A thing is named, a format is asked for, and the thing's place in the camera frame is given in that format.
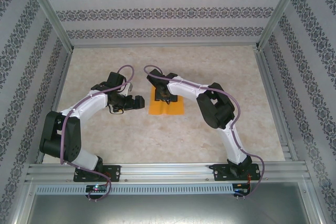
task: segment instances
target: orange object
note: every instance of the orange object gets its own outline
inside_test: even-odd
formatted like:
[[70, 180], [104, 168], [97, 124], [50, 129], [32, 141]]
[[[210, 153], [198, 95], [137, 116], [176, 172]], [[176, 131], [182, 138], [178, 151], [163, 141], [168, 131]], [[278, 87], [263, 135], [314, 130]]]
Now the orange object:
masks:
[[184, 115], [183, 97], [178, 96], [177, 102], [167, 104], [163, 101], [155, 101], [155, 87], [152, 87], [149, 115]]

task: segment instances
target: marble floor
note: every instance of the marble floor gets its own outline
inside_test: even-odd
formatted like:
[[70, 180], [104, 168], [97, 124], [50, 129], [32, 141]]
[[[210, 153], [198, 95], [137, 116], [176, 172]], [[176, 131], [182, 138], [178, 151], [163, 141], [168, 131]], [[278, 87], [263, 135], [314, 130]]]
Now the marble floor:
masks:
[[[104, 163], [226, 161], [219, 135], [203, 121], [197, 103], [184, 99], [184, 115], [148, 115], [151, 84], [143, 72], [147, 64], [196, 83], [218, 82], [242, 108], [236, 125], [245, 149], [265, 161], [285, 160], [250, 46], [75, 49], [58, 110], [74, 105], [124, 64], [135, 68], [130, 94], [142, 95], [146, 107], [123, 115], [112, 115], [105, 108], [87, 122], [82, 147]], [[121, 74], [128, 78], [131, 70]], [[44, 157], [44, 163], [58, 162]]]

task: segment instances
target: patterned wallpaper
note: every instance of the patterned wallpaper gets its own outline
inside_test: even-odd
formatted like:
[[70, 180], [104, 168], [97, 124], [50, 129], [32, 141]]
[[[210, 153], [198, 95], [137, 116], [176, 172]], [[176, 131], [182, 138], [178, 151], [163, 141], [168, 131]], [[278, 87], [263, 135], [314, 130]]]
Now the patterned wallpaper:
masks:
[[257, 42], [279, 0], [50, 0], [75, 46]]
[[37, 0], [0, 2], [0, 223], [38, 153], [68, 53]]
[[336, 0], [291, 0], [264, 54], [327, 223], [336, 223]]

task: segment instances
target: purple cable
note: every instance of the purple cable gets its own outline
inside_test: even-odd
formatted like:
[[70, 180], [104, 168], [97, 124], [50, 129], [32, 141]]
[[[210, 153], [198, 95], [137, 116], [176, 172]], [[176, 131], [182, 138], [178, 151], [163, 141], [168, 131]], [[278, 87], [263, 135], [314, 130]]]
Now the purple cable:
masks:
[[243, 150], [243, 149], [241, 148], [241, 146], [238, 144], [238, 141], [237, 141], [235, 132], [233, 131], [233, 126], [235, 125], [235, 123], [238, 121], [238, 119], [239, 119], [239, 117], [240, 117], [240, 106], [239, 106], [239, 103], [237, 102], [237, 100], [236, 100], [232, 95], [230, 95], [229, 93], [227, 93], [227, 92], [225, 92], [225, 91], [223, 91], [223, 90], [213, 89], [213, 88], [208, 88], [208, 87], [200, 87], [200, 86], [195, 85], [195, 84], [193, 84], [193, 83], [190, 83], [190, 82], [188, 82], [188, 81], [173, 80], [173, 79], [169, 79], [169, 78], [165, 78], [165, 77], [158, 77], [158, 76], [155, 76], [155, 75], [153, 75], [153, 74], [151, 74], [151, 73], [149, 73], [149, 72], [147, 71], [147, 68], [149, 68], [149, 67], [156, 68], [158, 71], [160, 71], [161, 74], [162, 74], [163, 72], [162, 72], [162, 70], [161, 70], [159, 67], [157, 67], [157, 66], [155, 66], [155, 65], [147, 65], [147, 66], [145, 66], [145, 67], [143, 68], [143, 71], [144, 71], [146, 74], [148, 74], [150, 77], [154, 77], [154, 78], [157, 78], [157, 79], [160, 79], [160, 80], [165, 80], [165, 81], [172, 81], [172, 82], [184, 83], [184, 84], [187, 84], [187, 85], [189, 85], [189, 86], [191, 86], [191, 87], [194, 87], [194, 88], [197, 88], [197, 89], [203, 89], [203, 90], [209, 90], [209, 91], [213, 91], [213, 92], [222, 93], [222, 94], [228, 96], [228, 97], [229, 97], [229, 98], [236, 104], [238, 113], [237, 113], [237, 116], [236, 116], [235, 119], [233, 120], [233, 122], [232, 122], [232, 124], [231, 124], [231, 127], [230, 127], [230, 130], [231, 130], [231, 132], [232, 132], [233, 139], [234, 139], [234, 141], [235, 141], [235, 143], [236, 143], [238, 149], [240, 149], [241, 152], [243, 152], [245, 155], [248, 155], [248, 156], [255, 157], [255, 158], [259, 159], [259, 160], [261, 161], [261, 164], [262, 164], [262, 171], [261, 171], [261, 174], [260, 174], [260, 179], [259, 179], [259, 181], [258, 181], [256, 187], [254, 188], [254, 190], [253, 190], [252, 192], [250, 192], [250, 193], [246, 196], [246, 198], [249, 197], [252, 193], [254, 193], [255, 190], [259, 187], [259, 184], [260, 184], [260, 182], [261, 182], [261, 180], [262, 180], [262, 177], [264, 176], [264, 173], [265, 173], [265, 163], [264, 163], [264, 161], [263, 161], [263, 159], [262, 159], [261, 157], [246, 152], [246, 151]]
[[92, 192], [90, 191], [89, 194], [88, 194], [88, 198], [89, 198], [90, 201], [91, 201], [91, 200], [94, 200], [95, 202], [97, 202], [97, 201], [100, 201], [100, 200], [104, 199], [106, 196], [108, 196], [108, 194], [110, 193], [111, 188], [112, 188], [111, 179], [110, 179], [108, 176], [106, 176], [105, 174], [103, 174], [103, 173], [99, 173], [99, 172], [96, 172], [96, 171], [94, 171], [94, 170], [89, 170], [89, 169], [80, 167], [80, 166], [75, 165], [75, 164], [73, 164], [73, 163], [71, 163], [71, 162], [64, 162], [64, 138], [65, 138], [65, 129], [66, 129], [67, 121], [68, 121], [70, 115], [76, 110], [76, 108], [78, 108], [78, 106], [80, 106], [80, 105], [81, 105], [82, 103], [84, 103], [85, 101], [87, 101], [87, 100], [91, 99], [92, 97], [95, 97], [95, 96], [97, 96], [97, 95], [99, 95], [99, 94], [102, 94], [102, 93], [106, 93], [106, 92], [110, 92], [110, 91], [119, 89], [119, 88], [121, 88], [121, 87], [127, 85], [128, 83], [130, 83], [130, 81], [131, 81], [131, 80], [133, 79], [133, 77], [134, 77], [134, 72], [135, 72], [135, 71], [134, 71], [134, 68], [133, 68], [131, 65], [124, 65], [124, 66], [122, 66], [121, 68], [119, 68], [118, 73], [119, 73], [123, 68], [126, 68], [126, 67], [129, 67], [129, 68], [132, 69], [132, 76], [130, 77], [129, 80], [127, 80], [125, 83], [123, 83], [122, 85], [119, 85], [119, 86], [117, 86], [117, 87], [114, 87], [114, 88], [111, 88], [111, 89], [107, 89], [107, 90], [104, 90], [104, 91], [99, 91], [99, 92], [97, 92], [97, 93], [94, 93], [93, 95], [90, 95], [90, 96], [88, 96], [88, 97], [83, 98], [83, 99], [80, 100], [75, 106], [73, 106], [72, 110], [69, 111], [69, 113], [66, 115], [66, 117], [65, 117], [65, 119], [64, 119], [64, 122], [63, 122], [63, 126], [62, 126], [62, 134], [61, 134], [61, 151], [60, 151], [60, 163], [61, 163], [61, 165], [62, 165], [62, 164], [68, 164], [68, 165], [73, 166], [73, 167], [75, 167], [75, 168], [84, 170], [85, 172], [89, 172], [89, 173], [93, 173], [93, 174], [100, 175], [100, 176], [106, 178], [106, 179], [107, 179], [107, 184], [109, 184], [109, 189], [108, 189], [107, 193], [104, 194], [103, 196], [101, 196], [99, 199], [91, 199], [91, 198], [90, 198], [90, 194], [91, 194]]

